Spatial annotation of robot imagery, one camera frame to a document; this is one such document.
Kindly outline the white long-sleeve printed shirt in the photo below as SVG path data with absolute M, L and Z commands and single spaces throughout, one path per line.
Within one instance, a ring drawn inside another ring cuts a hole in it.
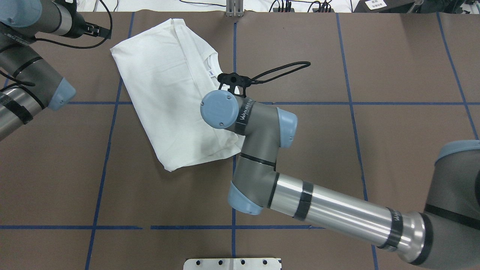
M 245 138 L 202 118 L 203 97 L 219 88 L 218 52 L 181 18 L 110 49 L 152 148 L 167 171 L 237 155 Z

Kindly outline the aluminium frame post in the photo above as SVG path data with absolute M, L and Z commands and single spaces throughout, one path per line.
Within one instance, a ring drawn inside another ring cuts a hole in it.
M 226 0 L 226 17 L 243 17 L 244 14 L 243 0 Z

